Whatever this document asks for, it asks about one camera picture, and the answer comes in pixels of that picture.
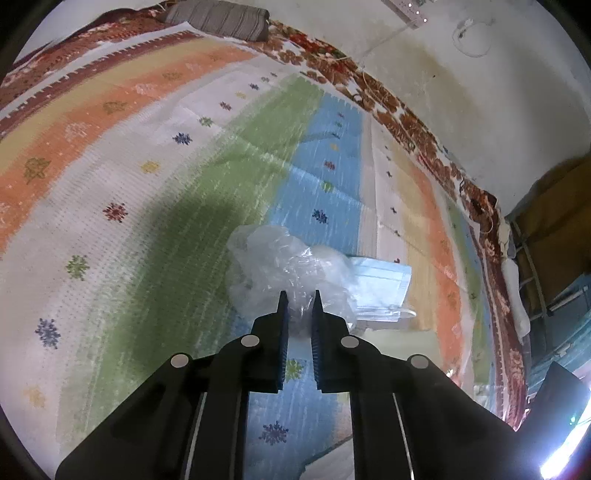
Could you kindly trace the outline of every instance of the orange stripe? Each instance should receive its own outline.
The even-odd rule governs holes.
[[[400,209],[407,261],[413,277],[407,294],[417,312],[420,328],[436,328],[443,368],[459,371],[462,358],[460,288],[450,239],[428,177],[392,142],[398,167],[397,186],[404,204]]]
[[[193,53],[174,63],[159,65],[138,77],[132,77],[131,71],[130,77],[119,85],[113,85],[106,93],[95,98],[84,98],[80,106],[75,106],[61,118],[56,118],[33,144],[18,154],[0,179],[0,215],[4,212],[4,223],[0,223],[0,252],[5,251],[9,238],[28,218],[37,199],[47,194],[52,182],[63,170],[106,130],[187,82],[221,69],[229,63],[248,60],[253,56],[255,54],[233,46],[222,46],[207,52]],[[101,80],[100,77],[89,80],[93,81]],[[139,83],[151,84],[153,93],[149,96],[139,94],[134,89]],[[120,103],[106,105],[107,102]],[[90,124],[91,127],[86,129],[85,137],[78,137],[75,142],[69,143],[64,137],[66,126],[77,122]],[[27,178],[25,164],[32,158],[42,158],[51,163],[39,176]]]
[[[433,185],[427,176],[413,164],[413,177],[423,194],[424,213],[429,220],[428,239],[431,247],[431,261],[436,279],[437,337],[443,367],[459,372],[462,358],[462,329],[460,327],[460,288],[457,285],[456,264],[450,239],[447,236],[441,212],[435,200]]]

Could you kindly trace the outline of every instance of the screw head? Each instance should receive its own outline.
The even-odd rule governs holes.
[[[174,368],[182,368],[189,363],[189,357],[183,353],[179,353],[170,359],[170,364]]]
[[[348,335],[341,338],[340,344],[345,348],[356,348],[359,346],[359,340],[357,340],[354,336]]]
[[[253,346],[257,346],[260,342],[259,337],[257,337],[256,335],[245,335],[244,337],[242,337],[242,340],[240,340],[240,343],[243,344],[245,347],[253,347]]]
[[[429,359],[424,355],[415,355],[410,359],[410,364],[414,368],[427,368],[429,366]]]

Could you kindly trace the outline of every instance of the blue face mask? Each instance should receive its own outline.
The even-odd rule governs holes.
[[[410,265],[364,257],[349,260],[356,280],[349,291],[356,302],[358,319],[391,322],[415,316],[412,310],[402,307],[412,275]]]

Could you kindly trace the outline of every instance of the green stripe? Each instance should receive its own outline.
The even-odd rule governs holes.
[[[462,229],[462,222],[465,222],[465,220],[462,218],[462,214],[455,204],[450,200],[447,201],[447,211],[449,212],[449,217],[452,222],[453,236],[460,253],[460,259],[464,266],[470,310],[472,312],[472,317],[474,318],[474,328],[472,331],[472,367],[474,370],[474,384],[488,385],[492,358],[486,340],[487,332],[484,321],[482,298],[480,296],[482,282],[479,272],[477,272],[473,266],[466,245],[466,237]]]
[[[65,443],[88,434],[171,354],[209,355],[228,340],[226,241],[237,226],[262,223],[322,95],[287,79],[230,123],[210,160],[177,173],[164,201],[150,202],[146,229],[129,241],[147,251],[112,262],[87,320],[81,368],[62,390]]]

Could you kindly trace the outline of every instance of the rug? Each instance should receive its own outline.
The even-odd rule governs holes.
[[[0,88],[0,403],[39,465],[53,476],[170,355],[249,330],[225,290],[244,224],[410,265],[413,328],[435,330],[453,381],[517,427],[494,198],[334,47],[279,22],[266,43],[142,33],[137,15]],[[351,435],[347,396],[316,390],[303,350],[290,344],[279,395],[251,395],[246,479],[296,479]]]

